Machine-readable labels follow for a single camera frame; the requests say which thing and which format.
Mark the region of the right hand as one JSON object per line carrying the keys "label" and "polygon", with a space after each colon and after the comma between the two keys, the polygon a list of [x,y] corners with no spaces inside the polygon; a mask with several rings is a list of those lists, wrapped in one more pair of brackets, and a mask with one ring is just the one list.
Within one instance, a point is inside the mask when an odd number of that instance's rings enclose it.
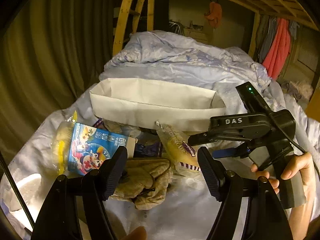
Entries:
{"label": "right hand", "polygon": [[312,155],[309,152],[292,157],[280,177],[283,180],[288,180],[298,172],[300,172],[302,177],[304,194],[306,196],[306,203],[303,209],[312,212],[316,195],[316,177]]}

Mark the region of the left hand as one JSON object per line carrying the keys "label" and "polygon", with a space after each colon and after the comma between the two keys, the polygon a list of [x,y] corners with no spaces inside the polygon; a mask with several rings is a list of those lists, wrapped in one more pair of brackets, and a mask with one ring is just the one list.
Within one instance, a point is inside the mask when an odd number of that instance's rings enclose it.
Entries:
{"label": "left hand", "polygon": [[143,226],[137,227],[122,240],[147,240],[147,232]]}

